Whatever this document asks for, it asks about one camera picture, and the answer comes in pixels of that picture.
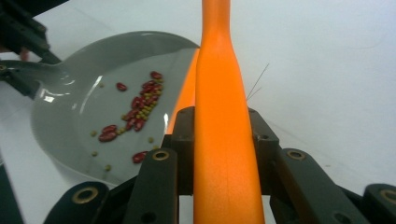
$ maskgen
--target white background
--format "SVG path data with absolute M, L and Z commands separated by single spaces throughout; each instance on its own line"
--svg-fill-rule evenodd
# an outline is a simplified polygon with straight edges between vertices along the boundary
M 36 19 L 49 29 L 51 50 L 65 59 L 131 31 L 164 31 L 200 44 L 201 12 L 201 2 L 192 0 L 71 0 Z M 232 1 L 233 46 L 246 93 L 270 64 L 248 105 L 282 147 L 310 153 L 336 184 L 359 194 L 371 183 L 396 185 L 395 24 L 390 0 Z M 0 83 L 0 149 L 23 218 L 35 224 L 87 179 L 39 148 L 32 103 Z M 183 209 L 180 223 L 191 222 L 191 205 Z

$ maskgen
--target seed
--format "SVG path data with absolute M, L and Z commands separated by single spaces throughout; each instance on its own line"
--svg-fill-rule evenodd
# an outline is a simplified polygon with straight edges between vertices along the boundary
M 159 73 L 159 72 L 156 72 L 156 71 L 152 71 L 152 72 L 150 73 L 150 75 L 151 75 L 151 77 L 154 78 L 154 79 L 161 79 L 161 78 L 163 78 L 163 75 L 162 75 L 161 73 Z
M 143 119 L 138 119 L 136 121 L 136 124 L 134 125 L 134 130 L 136 132 L 139 132 L 140 130 L 142 130 L 143 126 L 145 126 L 145 121 Z
M 106 166 L 105 166 L 105 170 L 106 170 L 106 171 L 110 171 L 110 170 L 111 170 L 111 165 L 106 165 Z
M 133 163 L 142 162 L 145 159 L 147 153 L 148 153 L 147 151 L 142 151 L 142 152 L 138 152 L 138 153 L 134 154 L 132 156 L 132 162 Z
M 146 87 L 152 86 L 154 84 L 155 84 L 155 81 L 154 80 L 150 80 L 148 82 L 143 83 L 142 88 L 145 89 Z
M 121 82 L 117 82 L 116 87 L 119 91 L 126 91 L 128 90 L 128 88 L 125 86 L 125 84 L 121 83 Z
M 116 133 L 102 133 L 99 135 L 100 142 L 110 142 L 113 141 L 117 137 Z
M 135 123 L 136 123 L 136 119 L 128 120 L 128 123 L 126 123 L 126 126 L 125 126 L 125 130 L 126 131 L 131 130 Z
M 137 108 L 140 108 L 140 107 L 141 107 L 141 104 L 142 104 L 142 98 L 136 96 L 136 97 L 132 100 L 131 107 L 132 107 L 132 109 L 137 109 Z
M 108 125 L 102 129 L 102 133 L 114 133 L 117 130 L 117 125 Z

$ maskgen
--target black mechanical part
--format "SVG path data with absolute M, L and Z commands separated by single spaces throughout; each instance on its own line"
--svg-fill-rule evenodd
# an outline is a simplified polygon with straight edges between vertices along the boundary
M 20 69 L 9 69 L 0 64 L 0 81 L 5 81 L 22 95 L 29 96 L 30 98 L 34 99 L 35 93 L 39 89 L 40 84 L 29 79 L 28 77 L 21 78 L 18 76 L 20 71 Z
M 396 187 L 387 184 L 367 186 L 361 210 L 372 223 L 396 223 Z
M 193 193 L 194 165 L 194 107 L 181 109 L 177 113 L 171 137 L 171 148 L 177 153 L 178 195 Z
M 138 177 L 110 191 L 101 210 L 102 220 L 111 224 L 121 223 L 122 218 L 123 224 L 177 223 L 178 195 L 192 194 L 193 113 L 193 107 L 179 111 L 173 134 L 164 137 L 163 148 L 147 154 Z M 310 155 L 282 149 L 259 113 L 249 109 L 249 115 L 262 194 L 271 196 L 276 223 L 396 223 L 395 187 L 372 185 L 363 197 L 342 189 Z
M 61 60 L 50 52 L 46 31 L 44 25 L 13 1 L 0 2 L 0 40 L 8 49 L 19 54 L 25 47 L 41 57 L 42 63 L 59 63 Z
M 122 224 L 178 223 L 177 154 L 151 150 L 143 160 Z
M 281 149 L 279 139 L 256 110 L 250 108 L 248 112 L 256 150 L 262 195 L 271 195 L 271 186 L 275 184 L 272 181 L 276 179 L 274 176 L 274 157 L 276 151 Z
M 303 223 L 369 223 L 307 153 L 279 150 L 275 168 Z
M 45 224 L 105 224 L 108 214 L 104 204 L 109 195 L 108 187 L 99 182 L 85 182 L 68 190 L 55 204 Z

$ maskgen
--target orange handle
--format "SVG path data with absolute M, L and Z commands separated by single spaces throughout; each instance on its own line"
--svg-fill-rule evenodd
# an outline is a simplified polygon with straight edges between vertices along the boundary
M 230 0 L 203 0 L 197 62 L 194 223 L 264 223 L 244 87 L 230 38 Z

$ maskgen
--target small seed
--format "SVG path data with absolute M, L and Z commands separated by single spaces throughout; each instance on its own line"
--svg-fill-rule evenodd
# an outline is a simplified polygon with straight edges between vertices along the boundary
M 121 82 L 117 82 L 116 87 L 119 91 L 126 91 L 128 90 L 128 87 L 125 86 L 125 84 Z
M 106 165 L 106 166 L 105 166 L 105 170 L 106 170 L 106 171 L 110 171 L 110 170 L 111 170 L 111 165 Z

